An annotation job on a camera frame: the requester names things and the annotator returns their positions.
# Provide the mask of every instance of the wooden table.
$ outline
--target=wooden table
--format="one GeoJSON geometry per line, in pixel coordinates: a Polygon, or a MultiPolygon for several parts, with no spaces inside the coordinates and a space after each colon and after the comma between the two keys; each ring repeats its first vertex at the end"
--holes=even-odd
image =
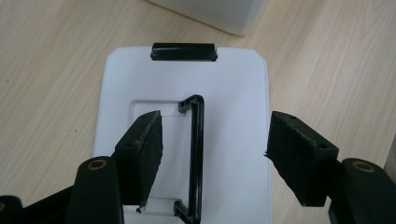
{"type": "MultiPolygon", "coordinates": [[[[272,110],[383,166],[396,133],[396,1],[268,0],[252,31],[224,33],[138,0],[0,0],[0,195],[34,203],[92,156],[106,56],[154,42],[257,50],[272,110]]],[[[273,171],[273,223],[329,223],[273,171]]]]}

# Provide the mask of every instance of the screw hole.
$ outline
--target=screw hole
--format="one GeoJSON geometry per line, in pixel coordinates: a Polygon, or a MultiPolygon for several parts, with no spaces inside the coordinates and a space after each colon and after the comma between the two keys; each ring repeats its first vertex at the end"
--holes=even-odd
{"type": "Polygon", "coordinates": [[[361,170],[363,172],[372,173],[372,172],[375,171],[375,168],[372,165],[370,165],[370,164],[368,164],[366,162],[363,162],[363,161],[354,161],[352,163],[352,165],[356,169],[361,170]]]}
{"type": "Polygon", "coordinates": [[[107,161],[105,160],[96,160],[96,161],[91,161],[90,164],[88,164],[88,169],[90,170],[99,170],[102,169],[107,165],[107,161]]]}

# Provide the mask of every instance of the white plastic box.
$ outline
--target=white plastic box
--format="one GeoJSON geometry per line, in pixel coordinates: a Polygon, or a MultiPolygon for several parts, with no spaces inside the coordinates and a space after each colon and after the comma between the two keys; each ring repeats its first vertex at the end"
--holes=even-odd
{"type": "Polygon", "coordinates": [[[137,214],[125,223],[182,224],[173,203],[188,204],[191,112],[177,102],[205,99],[202,224],[271,223],[271,169],[263,156],[269,129],[266,63],[253,49],[218,48],[215,62],[150,59],[151,47],[120,48],[107,58],[93,156],[110,156],[134,120],[161,110],[163,158],[137,214]]]}
{"type": "Polygon", "coordinates": [[[149,0],[220,30],[244,35],[253,26],[266,0],[149,0]]]}

